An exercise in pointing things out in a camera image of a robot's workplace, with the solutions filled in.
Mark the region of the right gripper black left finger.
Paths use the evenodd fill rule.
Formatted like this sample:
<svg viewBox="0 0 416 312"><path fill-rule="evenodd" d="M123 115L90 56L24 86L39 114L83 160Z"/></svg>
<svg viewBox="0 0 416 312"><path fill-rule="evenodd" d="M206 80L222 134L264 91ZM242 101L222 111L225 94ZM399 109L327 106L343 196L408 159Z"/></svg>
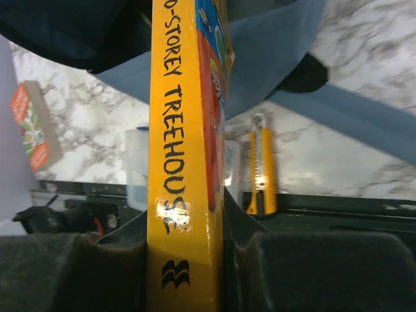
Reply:
<svg viewBox="0 0 416 312"><path fill-rule="evenodd" d="M76 233L1 237L2 311L145 311L141 213L92 242Z"/></svg>

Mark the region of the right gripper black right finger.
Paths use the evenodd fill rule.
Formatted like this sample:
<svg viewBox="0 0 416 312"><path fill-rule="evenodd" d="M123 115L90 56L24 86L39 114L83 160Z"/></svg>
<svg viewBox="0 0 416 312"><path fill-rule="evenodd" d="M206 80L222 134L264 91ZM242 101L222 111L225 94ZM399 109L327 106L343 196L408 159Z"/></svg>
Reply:
<svg viewBox="0 0 416 312"><path fill-rule="evenodd" d="M271 231L230 194L226 311L414 311L415 250L373 231Z"/></svg>

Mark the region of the orange treehouse book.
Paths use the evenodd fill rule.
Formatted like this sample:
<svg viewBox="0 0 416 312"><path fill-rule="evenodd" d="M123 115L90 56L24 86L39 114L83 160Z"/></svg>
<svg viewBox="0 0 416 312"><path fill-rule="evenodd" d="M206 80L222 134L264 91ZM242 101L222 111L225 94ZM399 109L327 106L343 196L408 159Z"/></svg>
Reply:
<svg viewBox="0 0 416 312"><path fill-rule="evenodd" d="M21 82L10 108L32 171L46 170L60 160L63 152L39 83Z"/></svg>

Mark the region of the blue student backpack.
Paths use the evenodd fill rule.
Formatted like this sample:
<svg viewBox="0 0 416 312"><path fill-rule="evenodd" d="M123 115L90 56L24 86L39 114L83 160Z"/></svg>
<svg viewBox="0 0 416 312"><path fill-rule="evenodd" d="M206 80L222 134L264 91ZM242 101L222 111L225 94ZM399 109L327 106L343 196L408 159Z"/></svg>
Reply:
<svg viewBox="0 0 416 312"><path fill-rule="evenodd" d="M310 53L324 1L228 1L231 69L226 117L263 100L415 162L415 117L329 84ZM1 34L59 64L150 98L151 1L2 1Z"/></svg>

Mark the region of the yellow treehouse book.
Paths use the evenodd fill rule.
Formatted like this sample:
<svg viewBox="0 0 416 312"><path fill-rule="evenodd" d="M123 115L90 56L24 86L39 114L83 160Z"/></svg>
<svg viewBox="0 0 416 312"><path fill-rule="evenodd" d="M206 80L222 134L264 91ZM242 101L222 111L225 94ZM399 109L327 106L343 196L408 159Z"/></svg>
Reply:
<svg viewBox="0 0 416 312"><path fill-rule="evenodd" d="M224 1L153 2L148 311L224 308L224 110L233 57Z"/></svg>

